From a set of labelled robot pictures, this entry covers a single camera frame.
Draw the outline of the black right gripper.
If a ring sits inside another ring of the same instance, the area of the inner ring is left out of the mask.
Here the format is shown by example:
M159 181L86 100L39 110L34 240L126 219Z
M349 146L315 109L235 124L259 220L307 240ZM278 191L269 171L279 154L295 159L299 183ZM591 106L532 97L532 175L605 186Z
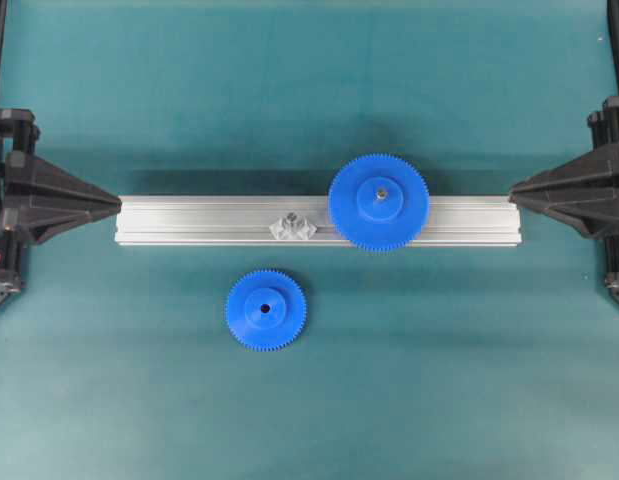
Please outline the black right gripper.
M619 189L570 188L606 185L619 178L619 147L603 147L619 142L619 96L608 97L601 110L588 116L587 124L594 150L515 184L510 201L568 225L581 236L604 236L604 285L611 298L619 300Z

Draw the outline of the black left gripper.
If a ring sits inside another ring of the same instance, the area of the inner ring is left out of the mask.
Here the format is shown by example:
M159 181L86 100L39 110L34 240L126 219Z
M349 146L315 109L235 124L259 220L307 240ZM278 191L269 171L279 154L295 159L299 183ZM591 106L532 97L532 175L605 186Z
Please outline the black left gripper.
M122 205L117 196L31 155L39 135L30 111L0 109L0 307L23 287L21 264L26 245L41 245L69 230L115 216ZM17 151L6 159L8 139ZM3 209L5 193L35 207Z

